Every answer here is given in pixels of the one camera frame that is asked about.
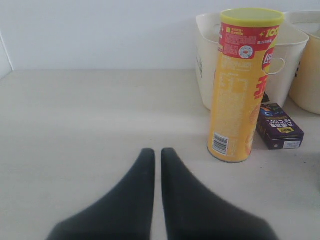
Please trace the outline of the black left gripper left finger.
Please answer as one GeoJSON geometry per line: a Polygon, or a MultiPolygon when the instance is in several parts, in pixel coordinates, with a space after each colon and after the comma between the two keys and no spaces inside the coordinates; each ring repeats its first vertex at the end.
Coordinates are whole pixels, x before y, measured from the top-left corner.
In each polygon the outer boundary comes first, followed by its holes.
{"type": "Polygon", "coordinates": [[[149,240],[155,197],[156,157],[141,150],[122,180],[87,209],[58,223],[49,240],[149,240]]]}

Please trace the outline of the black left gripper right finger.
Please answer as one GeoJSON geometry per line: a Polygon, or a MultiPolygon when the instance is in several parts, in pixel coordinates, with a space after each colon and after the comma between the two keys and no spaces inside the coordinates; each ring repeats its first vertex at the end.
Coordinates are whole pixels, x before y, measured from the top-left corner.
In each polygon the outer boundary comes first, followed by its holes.
{"type": "Polygon", "coordinates": [[[173,148],[161,151],[161,187],[169,240],[272,240],[267,221],[203,185],[173,148]]]}

